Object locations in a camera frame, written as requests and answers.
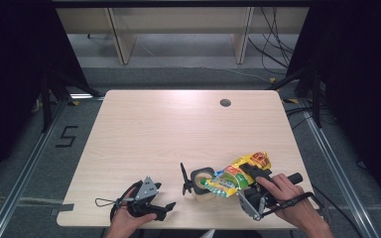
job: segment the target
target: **yellow packaging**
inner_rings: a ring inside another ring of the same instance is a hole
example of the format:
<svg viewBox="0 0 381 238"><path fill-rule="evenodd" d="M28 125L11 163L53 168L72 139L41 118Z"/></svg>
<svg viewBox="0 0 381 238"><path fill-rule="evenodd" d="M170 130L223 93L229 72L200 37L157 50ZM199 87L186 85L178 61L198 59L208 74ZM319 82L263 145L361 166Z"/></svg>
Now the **yellow packaging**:
<svg viewBox="0 0 381 238"><path fill-rule="evenodd" d="M201 183L210 191L220 196L230 196L237 192L237 189L244 189L255 181L245 174L239 167L243 164L256 166L261 170L271 168L271 162L266 152L257 152L238 158L224 170L216 172L214 178L205 179Z"/></svg>

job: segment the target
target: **hand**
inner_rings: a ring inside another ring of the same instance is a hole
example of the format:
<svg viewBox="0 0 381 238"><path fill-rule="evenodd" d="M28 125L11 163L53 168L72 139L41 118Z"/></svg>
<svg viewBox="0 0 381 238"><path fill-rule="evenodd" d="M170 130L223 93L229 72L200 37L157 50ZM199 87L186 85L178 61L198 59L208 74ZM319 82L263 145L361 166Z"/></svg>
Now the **hand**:
<svg viewBox="0 0 381 238"><path fill-rule="evenodd" d="M135 188L132 188L125 197L129 197L134 190ZM128 238L138 227L157 218L154 213L134 217L129 213L126 203L126 201L122 201L121 206L114 214L106 238Z"/></svg>
<svg viewBox="0 0 381 238"><path fill-rule="evenodd" d="M257 177L256 181L268 189L277 201L284 202L304 193L300 186L279 174L272 177L273 182ZM278 217L302 229L308 237L333 237L327 223L315 211L308 199L275 212Z"/></svg>

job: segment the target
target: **black handle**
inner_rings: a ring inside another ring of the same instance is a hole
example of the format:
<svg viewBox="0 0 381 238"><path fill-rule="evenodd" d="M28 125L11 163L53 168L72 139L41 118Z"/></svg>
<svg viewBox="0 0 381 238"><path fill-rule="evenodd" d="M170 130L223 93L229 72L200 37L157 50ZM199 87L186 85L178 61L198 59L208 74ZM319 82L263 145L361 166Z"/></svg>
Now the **black handle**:
<svg viewBox="0 0 381 238"><path fill-rule="evenodd" d="M269 174L271 173L270 170L264 171L264 170L259 169L257 166L251 166L248 163L241 165L239 168L245 174L249 175L253 179L255 179L256 177L262 177L262 178L265 178L267 180L271 180L271 178L269 177Z"/></svg>
<svg viewBox="0 0 381 238"><path fill-rule="evenodd" d="M300 175L299 173L295 173L295 174L292 174L290 176L288 176L289 180L293 183L293 184L297 184L301 181L303 181L303 177L302 175Z"/></svg>

